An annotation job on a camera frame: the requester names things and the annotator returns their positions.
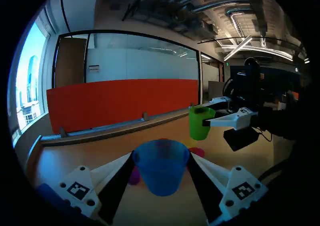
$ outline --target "blue object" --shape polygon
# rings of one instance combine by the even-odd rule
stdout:
[[[133,152],[133,161],[150,192],[168,196],[179,188],[189,154],[182,143],[159,139],[140,145]]]

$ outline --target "building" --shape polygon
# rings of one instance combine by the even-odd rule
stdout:
[[[28,103],[31,101],[37,101],[37,63],[38,63],[38,57],[32,56],[29,61],[28,66],[28,74],[27,74],[27,100]]]

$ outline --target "wooden door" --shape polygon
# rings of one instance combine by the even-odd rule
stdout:
[[[55,86],[84,83],[86,39],[61,38],[56,59]]]

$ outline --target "wooden table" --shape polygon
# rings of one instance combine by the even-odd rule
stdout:
[[[223,131],[227,129],[212,127],[205,140],[195,141],[189,136],[189,118],[183,117],[119,137],[45,147],[36,167],[35,185],[47,183],[54,187],[79,165],[94,169],[134,150],[144,142],[159,138],[180,141],[189,148],[202,148],[206,154],[205,159],[228,169],[242,165],[256,177],[273,166],[272,142],[259,137],[257,142],[233,152],[223,138]],[[136,186],[128,185],[115,215],[114,225],[129,224],[205,226],[206,215],[189,172],[186,170],[178,191],[167,197],[157,197],[150,193],[143,180]]]

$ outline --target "black cable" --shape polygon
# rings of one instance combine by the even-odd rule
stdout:
[[[273,167],[269,168],[267,171],[265,171],[263,174],[261,174],[260,177],[258,177],[259,181],[262,181],[266,177],[270,176],[271,174],[274,174],[280,170],[283,169],[283,167],[287,164],[288,159],[283,160],[282,162],[274,165]]]
[[[255,127],[256,129],[258,129],[259,131],[260,131],[260,133],[259,134],[261,134],[268,142],[271,142],[272,141],[272,133],[270,133],[270,140],[268,139],[268,138],[266,138],[266,136],[265,135],[263,135],[263,132],[261,131],[261,129],[260,128],[258,128],[258,127]]]
[[[67,21],[66,13],[64,12],[63,0],[60,0],[60,2],[61,2],[61,10],[62,10],[62,15],[63,15],[63,18],[64,18],[64,22],[66,23],[68,31],[71,32],[69,24],[68,24],[68,21]]]
[[[223,88],[222,88],[222,95],[224,96],[224,90],[225,90],[225,88],[226,88],[226,85],[227,85],[227,83],[228,83],[228,81],[230,81],[231,80],[231,77],[229,77],[229,79],[224,83],[224,85],[223,85]]]

